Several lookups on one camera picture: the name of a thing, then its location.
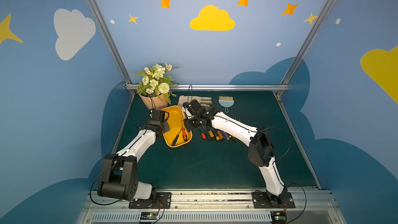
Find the red black handle screwdriver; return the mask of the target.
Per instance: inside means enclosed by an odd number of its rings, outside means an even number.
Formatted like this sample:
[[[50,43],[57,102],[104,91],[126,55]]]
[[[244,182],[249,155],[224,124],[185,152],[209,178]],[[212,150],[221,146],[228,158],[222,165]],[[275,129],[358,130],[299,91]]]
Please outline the red black handle screwdriver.
[[[206,135],[205,135],[205,132],[204,132],[201,128],[199,128],[199,132],[200,132],[200,134],[201,134],[202,139],[206,140],[207,137],[206,137]]]

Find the yellow handle screwdriver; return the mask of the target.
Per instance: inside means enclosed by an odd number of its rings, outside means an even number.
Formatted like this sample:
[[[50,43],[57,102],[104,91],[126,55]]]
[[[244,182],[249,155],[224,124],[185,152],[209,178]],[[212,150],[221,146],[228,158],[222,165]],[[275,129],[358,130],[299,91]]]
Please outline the yellow handle screwdriver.
[[[212,130],[209,127],[207,127],[207,133],[208,133],[210,139],[214,138],[214,134],[213,134]]]

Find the black ribbed handle screwdriver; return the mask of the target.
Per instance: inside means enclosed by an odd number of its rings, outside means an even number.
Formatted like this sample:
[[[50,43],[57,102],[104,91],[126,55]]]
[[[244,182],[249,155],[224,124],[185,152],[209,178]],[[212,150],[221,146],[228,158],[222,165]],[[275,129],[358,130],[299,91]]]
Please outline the black ribbed handle screwdriver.
[[[177,141],[180,137],[180,134],[182,133],[182,128],[180,129],[180,131],[178,132],[178,134],[176,135],[176,137],[174,138],[173,142],[172,142],[172,146],[176,146]]]

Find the yellow plastic storage box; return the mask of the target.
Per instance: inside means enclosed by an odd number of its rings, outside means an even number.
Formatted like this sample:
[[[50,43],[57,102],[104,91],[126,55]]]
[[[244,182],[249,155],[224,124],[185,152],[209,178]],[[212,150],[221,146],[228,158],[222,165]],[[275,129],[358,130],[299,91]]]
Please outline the yellow plastic storage box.
[[[174,138],[182,128],[181,118],[183,118],[183,120],[186,119],[186,115],[183,112],[182,108],[180,106],[170,106],[164,108],[163,111],[169,113],[169,119],[165,122],[168,122],[171,129],[169,132],[163,134],[166,144],[171,148],[176,148],[190,142],[192,140],[193,134],[191,131],[188,131],[186,129],[188,140],[185,142],[182,138],[182,133],[181,133],[176,146],[172,146]]]

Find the black handle long screwdriver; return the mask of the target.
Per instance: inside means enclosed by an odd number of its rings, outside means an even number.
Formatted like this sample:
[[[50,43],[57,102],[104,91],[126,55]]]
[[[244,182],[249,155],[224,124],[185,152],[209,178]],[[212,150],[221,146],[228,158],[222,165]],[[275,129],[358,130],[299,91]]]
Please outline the black handle long screwdriver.
[[[220,140],[220,137],[218,136],[217,131],[216,131],[215,129],[212,129],[212,132],[213,132],[213,134],[214,134],[216,140],[219,141],[219,140]]]

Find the orange brown handle screwdriver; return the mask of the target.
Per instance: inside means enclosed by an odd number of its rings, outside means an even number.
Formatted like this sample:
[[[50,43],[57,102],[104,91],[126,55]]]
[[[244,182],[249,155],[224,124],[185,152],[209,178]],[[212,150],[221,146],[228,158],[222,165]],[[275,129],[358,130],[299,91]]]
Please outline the orange brown handle screwdriver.
[[[220,130],[217,131],[217,136],[218,136],[219,140],[224,139],[224,136]]]

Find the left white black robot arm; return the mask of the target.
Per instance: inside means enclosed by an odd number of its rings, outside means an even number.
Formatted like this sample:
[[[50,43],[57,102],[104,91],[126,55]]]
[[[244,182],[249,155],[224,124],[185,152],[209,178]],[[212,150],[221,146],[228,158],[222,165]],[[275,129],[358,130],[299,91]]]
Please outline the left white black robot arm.
[[[97,178],[97,195],[118,200],[155,202],[155,187],[138,179],[138,162],[163,134],[163,130],[164,124],[150,121],[123,149],[107,154]]]

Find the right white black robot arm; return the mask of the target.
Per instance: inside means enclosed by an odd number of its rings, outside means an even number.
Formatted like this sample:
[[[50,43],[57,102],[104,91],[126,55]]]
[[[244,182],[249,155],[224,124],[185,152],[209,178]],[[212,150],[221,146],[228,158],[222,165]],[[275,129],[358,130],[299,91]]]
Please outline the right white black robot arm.
[[[184,120],[188,130],[208,126],[243,142],[248,147],[248,159],[260,169],[264,178],[264,194],[268,205],[277,208],[283,204],[287,189],[276,166],[274,146],[267,128],[258,129],[243,124],[213,107],[195,109],[192,104],[186,103],[183,109],[189,112],[188,118]]]

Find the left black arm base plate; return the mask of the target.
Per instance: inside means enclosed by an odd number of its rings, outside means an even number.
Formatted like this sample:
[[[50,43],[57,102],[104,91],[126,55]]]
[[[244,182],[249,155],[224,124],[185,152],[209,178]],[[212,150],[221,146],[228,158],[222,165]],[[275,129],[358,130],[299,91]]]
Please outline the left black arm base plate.
[[[171,192],[157,192],[149,199],[133,199],[129,202],[129,209],[170,209],[172,200]]]

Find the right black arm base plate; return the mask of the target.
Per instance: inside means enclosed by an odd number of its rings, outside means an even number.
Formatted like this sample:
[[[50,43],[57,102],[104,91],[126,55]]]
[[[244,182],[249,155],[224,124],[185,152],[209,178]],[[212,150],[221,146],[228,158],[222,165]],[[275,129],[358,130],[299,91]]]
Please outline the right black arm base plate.
[[[295,208],[291,193],[283,191],[281,195],[275,196],[267,191],[254,191],[251,193],[255,208]]]

